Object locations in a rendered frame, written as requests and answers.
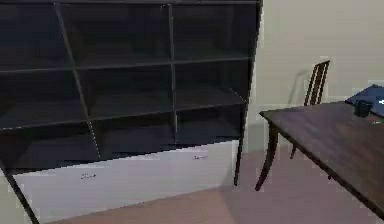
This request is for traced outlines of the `black shelf unit white drawers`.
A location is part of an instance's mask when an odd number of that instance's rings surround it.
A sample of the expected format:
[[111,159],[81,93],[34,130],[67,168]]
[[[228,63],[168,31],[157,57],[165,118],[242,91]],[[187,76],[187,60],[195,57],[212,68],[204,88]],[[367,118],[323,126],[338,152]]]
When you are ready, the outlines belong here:
[[263,0],[0,0],[0,173],[32,224],[235,185]]

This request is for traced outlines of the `dark wooden slatted chair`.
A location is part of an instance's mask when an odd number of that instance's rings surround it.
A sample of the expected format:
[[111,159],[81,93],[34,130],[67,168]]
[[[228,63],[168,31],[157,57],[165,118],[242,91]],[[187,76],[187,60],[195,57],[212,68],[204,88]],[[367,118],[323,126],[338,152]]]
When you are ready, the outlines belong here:
[[288,102],[295,100],[298,109],[321,104],[330,64],[330,60],[325,60],[315,64],[312,70],[301,70],[295,76]]

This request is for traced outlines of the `dark brown wooden table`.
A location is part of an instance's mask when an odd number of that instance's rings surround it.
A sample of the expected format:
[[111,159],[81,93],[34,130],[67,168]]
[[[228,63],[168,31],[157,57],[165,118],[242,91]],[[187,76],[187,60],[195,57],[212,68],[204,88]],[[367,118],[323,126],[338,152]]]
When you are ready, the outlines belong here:
[[272,167],[283,136],[327,175],[384,221],[384,119],[354,114],[344,102],[262,111],[269,141],[255,189]]

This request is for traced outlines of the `small black cup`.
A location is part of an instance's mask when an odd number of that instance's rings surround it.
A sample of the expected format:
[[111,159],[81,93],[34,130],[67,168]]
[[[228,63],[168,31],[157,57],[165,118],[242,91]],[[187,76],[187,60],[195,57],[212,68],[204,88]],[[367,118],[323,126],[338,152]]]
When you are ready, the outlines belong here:
[[366,100],[357,100],[354,104],[354,114],[358,117],[365,118],[369,115],[372,103]]

